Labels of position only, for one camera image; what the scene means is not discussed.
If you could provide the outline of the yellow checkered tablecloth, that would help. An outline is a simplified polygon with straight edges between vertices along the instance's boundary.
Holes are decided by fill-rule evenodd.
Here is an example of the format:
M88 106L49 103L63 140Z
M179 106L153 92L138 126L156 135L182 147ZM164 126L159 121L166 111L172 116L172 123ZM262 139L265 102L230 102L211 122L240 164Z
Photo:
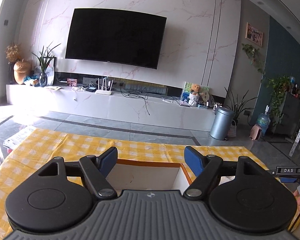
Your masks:
M110 140L36 129L0 165L0 239L294 238L288 228L265 235L236 231L215 218L207 204L189 200L183 196L185 191L179 190L122 190L115 199L99 201L85 220L59 232L12 229L5 201L17 186L54 157L62 157L66 162L78 161L86 155L98 157L110 147L117 148L117 161L180 163L185 166L192 183L196 178L185 163L186 146L183 145ZM260 160L241 147L191 147L202 155L216 155L224 161L237 161L240 156L247 156L267 171Z

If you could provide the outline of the pink small stool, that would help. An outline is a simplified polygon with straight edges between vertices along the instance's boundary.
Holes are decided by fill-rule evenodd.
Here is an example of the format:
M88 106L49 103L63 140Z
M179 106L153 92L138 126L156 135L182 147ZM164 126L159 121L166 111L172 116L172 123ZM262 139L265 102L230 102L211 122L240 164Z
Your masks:
M262 128L258 125L254 125L250 131L250 138L252 140L258 140L262 134Z

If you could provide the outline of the blue water bottle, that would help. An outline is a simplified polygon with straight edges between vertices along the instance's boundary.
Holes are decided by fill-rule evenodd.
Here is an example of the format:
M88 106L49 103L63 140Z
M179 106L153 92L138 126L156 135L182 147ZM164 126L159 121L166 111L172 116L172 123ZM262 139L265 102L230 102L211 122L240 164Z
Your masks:
M256 124L261 128L262 135L265 135L269 124L270 124L270 116L269 116L269 106L266 105L266 109L264 113L261 113L256 120Z

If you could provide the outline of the dark cabinet with plant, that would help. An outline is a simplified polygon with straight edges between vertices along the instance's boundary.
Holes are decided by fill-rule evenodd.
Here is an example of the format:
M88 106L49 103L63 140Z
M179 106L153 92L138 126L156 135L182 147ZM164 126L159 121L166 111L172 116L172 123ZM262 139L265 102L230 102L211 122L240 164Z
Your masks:
M267 78L271 89L270 133L294 137L300 122L300 87L292 76Z

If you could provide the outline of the orange-rimmed white cardboard box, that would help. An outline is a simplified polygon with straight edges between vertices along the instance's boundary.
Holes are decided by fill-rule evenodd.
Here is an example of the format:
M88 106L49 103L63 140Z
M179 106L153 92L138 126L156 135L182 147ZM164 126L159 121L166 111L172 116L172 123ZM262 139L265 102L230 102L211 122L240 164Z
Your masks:
M192 183L183 164L124 159L117 161L106 180L117 193L122 190L179 190L183 193Z

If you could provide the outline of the grey metal trash can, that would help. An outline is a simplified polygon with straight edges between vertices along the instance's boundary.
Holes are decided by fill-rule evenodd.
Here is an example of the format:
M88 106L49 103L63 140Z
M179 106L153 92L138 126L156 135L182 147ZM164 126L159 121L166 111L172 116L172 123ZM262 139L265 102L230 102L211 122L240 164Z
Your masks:
M232 110L225 107L216 108L210 136L217 140L224 140L227 137L234 115L235 113Z

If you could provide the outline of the white marble tv console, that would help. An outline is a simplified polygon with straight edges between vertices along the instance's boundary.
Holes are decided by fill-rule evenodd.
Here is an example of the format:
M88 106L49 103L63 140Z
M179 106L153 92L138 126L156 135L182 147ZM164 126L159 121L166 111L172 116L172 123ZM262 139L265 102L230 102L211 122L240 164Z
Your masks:
M69 87L51 90L26 85L7 85L7 102L40 111L54 111L91 118L169 128L210 131L215 114L211 109L184 107L161 98L127 98L75 91Z

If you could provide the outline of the brown teddy bear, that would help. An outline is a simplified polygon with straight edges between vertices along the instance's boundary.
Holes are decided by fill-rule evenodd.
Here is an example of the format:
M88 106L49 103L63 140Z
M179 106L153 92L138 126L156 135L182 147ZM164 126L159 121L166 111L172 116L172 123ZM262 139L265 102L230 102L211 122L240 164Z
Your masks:
M192 107L196 107L198 105L199 97L200 97L200 85L192 84L189 94L189 105Z

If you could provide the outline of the white wifi router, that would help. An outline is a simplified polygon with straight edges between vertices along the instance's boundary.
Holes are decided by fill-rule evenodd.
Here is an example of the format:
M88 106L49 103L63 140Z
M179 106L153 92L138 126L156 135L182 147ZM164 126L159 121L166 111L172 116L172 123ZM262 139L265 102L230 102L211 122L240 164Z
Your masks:
M107 77L98 79L96 83L97 89L95 90L95 94L111 95L113 81L113 79L108 79Z

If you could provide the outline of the hanging green vine plant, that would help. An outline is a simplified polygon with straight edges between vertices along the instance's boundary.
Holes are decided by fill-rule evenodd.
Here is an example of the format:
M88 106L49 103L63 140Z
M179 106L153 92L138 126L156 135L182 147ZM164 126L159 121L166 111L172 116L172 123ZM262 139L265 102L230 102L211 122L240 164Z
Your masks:
M254 66L259 73L264 74L264 61L261 59L259 54L259 49L255 48L253 45L243 43L242 50L247 55L250 60L250 64Z

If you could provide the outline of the acorn-shaped orange jar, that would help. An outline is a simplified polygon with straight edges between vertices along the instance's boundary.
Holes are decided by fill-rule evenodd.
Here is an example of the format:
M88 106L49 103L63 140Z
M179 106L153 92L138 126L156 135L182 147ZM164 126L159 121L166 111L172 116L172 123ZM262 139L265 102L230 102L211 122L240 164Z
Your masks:
M22 85L24 83L24 78L29 76L31 72L31 64L24 59L17 61L13 66L14 79L17 84Z

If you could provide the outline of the green plant in glass vase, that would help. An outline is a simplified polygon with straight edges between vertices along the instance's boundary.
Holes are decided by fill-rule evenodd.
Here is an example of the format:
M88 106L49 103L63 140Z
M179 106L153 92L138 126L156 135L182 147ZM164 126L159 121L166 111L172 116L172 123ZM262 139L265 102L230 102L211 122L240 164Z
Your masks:
M38 52L38 54L32 53L33 56L39 62L39 66L41 68L41 73L39 75L39 85L40 87L45 87L47 85L47 74L46 69L50 65L51 61L54 59L52 51L60 45L57 44L53 48L49 48L48 46L43 46L42 50Z

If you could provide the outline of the dried flower bouquet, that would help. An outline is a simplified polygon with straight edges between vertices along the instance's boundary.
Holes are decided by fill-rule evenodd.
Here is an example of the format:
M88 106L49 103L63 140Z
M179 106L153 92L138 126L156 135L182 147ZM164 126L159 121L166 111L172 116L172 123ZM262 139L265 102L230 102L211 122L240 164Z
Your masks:
M9 63L15 63L21 60L20 44L12 43L6 47L6 59Z

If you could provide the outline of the framed wall picture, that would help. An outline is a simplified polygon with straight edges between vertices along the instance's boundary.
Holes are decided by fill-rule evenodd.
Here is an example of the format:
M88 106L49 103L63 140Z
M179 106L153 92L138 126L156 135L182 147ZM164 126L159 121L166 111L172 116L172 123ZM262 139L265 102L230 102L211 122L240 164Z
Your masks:
M259 31L249 23L246 26L245 38L254 44L262 47L263 44L263 32Z

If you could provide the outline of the black wall television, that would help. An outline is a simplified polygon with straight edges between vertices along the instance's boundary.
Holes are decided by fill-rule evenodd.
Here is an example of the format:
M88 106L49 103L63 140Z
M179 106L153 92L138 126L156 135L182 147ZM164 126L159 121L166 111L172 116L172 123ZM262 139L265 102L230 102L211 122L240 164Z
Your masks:
M166 22L144 12L76 8L65 57L157 69Z

